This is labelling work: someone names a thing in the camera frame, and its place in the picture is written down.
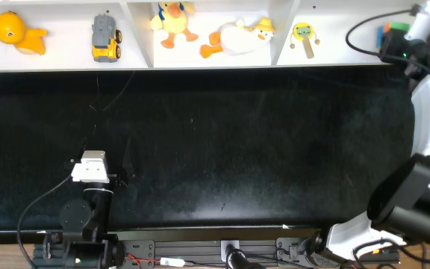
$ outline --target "toy truck wheel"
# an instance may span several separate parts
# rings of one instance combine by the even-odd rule
[[[122,32],[119,30],[116,30],[116,42],[120,44],[122,42]]]
[[[116,57],[117,57],[117,59],[119,59],[119,58],[120,58],[120,55],[121,55],[120,47],[119,47],[119,46],[117,46],[117,47],[116,47]]]

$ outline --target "yellow plush duck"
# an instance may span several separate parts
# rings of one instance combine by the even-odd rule
[[[209,36],[210,44],[200,48],[200,55],[209,58],[213,53],[224,52],[228,55],[242,55],[265,46],[272,39],[275,29],[272,21],[266,17],[253,28],[246,27],[239,19],[236,23],[227,23]]]
[[[26,26],[14,12],[0,14],[0,41],[13,44],[21,53],[38,55],[46,53],[42,39],[46,35],[48,35],[46,30],[31,29]]]
[[[159,12],[150,22],[150,28],[154,31],[164,29],[169,33],[169,37],[162,41],[162,46],[172,49],[176,34],[184,33],[188,42],[195,41],[198,35],[191,33],[188,28],[187,11],[190,14],[195,12],[193,4],[188,2],[159,2]]]

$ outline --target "white plush duck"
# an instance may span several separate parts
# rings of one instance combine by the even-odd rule
[[[253,28],[246,27],[239,19],[236,23],[227,23],[220,31],[210,34],[210,44],[200,48],[200,55],[209,58],[213,53],[224,52],[228,55],[242,55],[265,46],[272,39],[275,29],[272,21],[266,17]]]

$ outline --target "black table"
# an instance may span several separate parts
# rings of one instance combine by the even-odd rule
[[[411,154],[414,110],[393,67],[0,74],[0,231],[64,179],[80,149],[122,160],[112,230],[169,226],[320,226],[366,210]],[[64,185],[24,229],[59,229]]]

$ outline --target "yellow and gray toy truck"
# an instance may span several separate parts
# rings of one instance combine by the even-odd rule
[[[113,17],[102,14],[94,17],[93,57],[99,63],[113,63],[120,58],[122,33],[116,28]]]

